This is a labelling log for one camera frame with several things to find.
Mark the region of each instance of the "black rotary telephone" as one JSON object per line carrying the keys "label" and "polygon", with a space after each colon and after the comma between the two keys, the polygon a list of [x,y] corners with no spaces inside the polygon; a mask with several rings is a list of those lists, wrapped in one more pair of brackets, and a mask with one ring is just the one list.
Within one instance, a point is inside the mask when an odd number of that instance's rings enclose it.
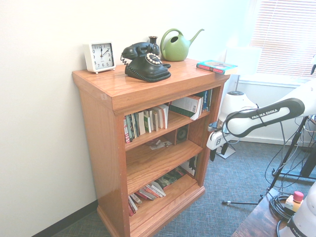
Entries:
{"label": "black rotary telephone", "polygon": [[[171,76],[170,64],[164,64],[158,57],[159,47],[152,43],[136,43],[124,49],[120,59],[126,65],[125,74],[130,77],[156,82]],[[132,60],[129,64],[122,58]]]}

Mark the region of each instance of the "black vase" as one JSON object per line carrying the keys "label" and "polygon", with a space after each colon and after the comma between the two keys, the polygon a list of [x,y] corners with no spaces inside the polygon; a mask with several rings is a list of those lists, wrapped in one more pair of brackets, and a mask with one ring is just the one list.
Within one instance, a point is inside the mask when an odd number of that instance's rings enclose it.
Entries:
{"label": "black vase", "polygon": [[157,36],[149,36],[149,43],[152,43],[154,45],[157,45]]}

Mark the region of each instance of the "window sill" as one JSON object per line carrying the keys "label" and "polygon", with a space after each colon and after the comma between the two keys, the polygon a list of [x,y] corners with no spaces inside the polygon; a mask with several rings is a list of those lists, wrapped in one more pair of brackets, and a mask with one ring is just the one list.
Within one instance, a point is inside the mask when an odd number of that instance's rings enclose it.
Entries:
{"label": "window sill", "polygon": [[290,76],[256,73],[254,75],[240,76],[239,83],[279,87],[297,88],[308,82],[306,79],[292,79]]}

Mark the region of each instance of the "lamp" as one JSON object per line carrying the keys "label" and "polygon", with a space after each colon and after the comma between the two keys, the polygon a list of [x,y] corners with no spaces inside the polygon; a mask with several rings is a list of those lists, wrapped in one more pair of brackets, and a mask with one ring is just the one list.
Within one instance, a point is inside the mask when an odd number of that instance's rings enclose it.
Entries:
{"label": "lamp", "polygon": [[228,47],[225,62],[238,66],[236,89],[241,75],[252,75],[257,72],[262,48],[259,47]]}

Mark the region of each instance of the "wooden shelf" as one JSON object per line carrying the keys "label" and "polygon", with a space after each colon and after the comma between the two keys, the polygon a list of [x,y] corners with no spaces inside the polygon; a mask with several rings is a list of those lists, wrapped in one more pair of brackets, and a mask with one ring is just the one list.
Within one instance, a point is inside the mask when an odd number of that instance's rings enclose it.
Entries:
{"label": "wooden shelf", "polygon": [[[98,74],[73,72],[79,88],[85,131],[98,198],[98,214],[112,237],[152,237],[204,193],[209,160],[207,126],[216,121],[224,83],[221,75],[196,67],[196,60],[168,62],[171,77],[155,83],[131,78],[125,65]],[[124,116],[212,89],[211,111],[198,120],[169,112],[168,129],[146,133],[125,143]],[[174,137],[190,124],[188,140],[151,150],[145,143]],[[167,196],[144,201],[129,217],[128,195],[199,154],[196,175],[188,175],[166,189]]]}
{"label": "wooden shelf", "polygon": [[[202,112],[199,119],[207,116],[210,114],[210,111],[208,112]],[[150,140],[153,140],[157,137],[160,137],[166,133],[169,133],[177,128],[180,128],[184,125],[187,125],[190,122],[193,122],[194,120],[190,119],[189,117],[186,117],[184,115],[169,111],[168,113],[168,128],[167,129],[162,129],[160,128],[158,132],[152,131],[151,133],[145,133],[138,138],[135,138],[131,143],[126,143],[125,144],[125,150],[131,150],[139,145],[142,145]]]}
{"label": "wooden shelf", "polygon": [[158,226],[203,195],[205,188],[188,175],[165,189],[166,196],[143,200],[136,214],[129,218],[131,237],[147,237]]}
{"label": "wooden shelf", "polygon": [[127,192],[138,191],[203,150],[191,141],[151,150],[146,144],[126,152]]}

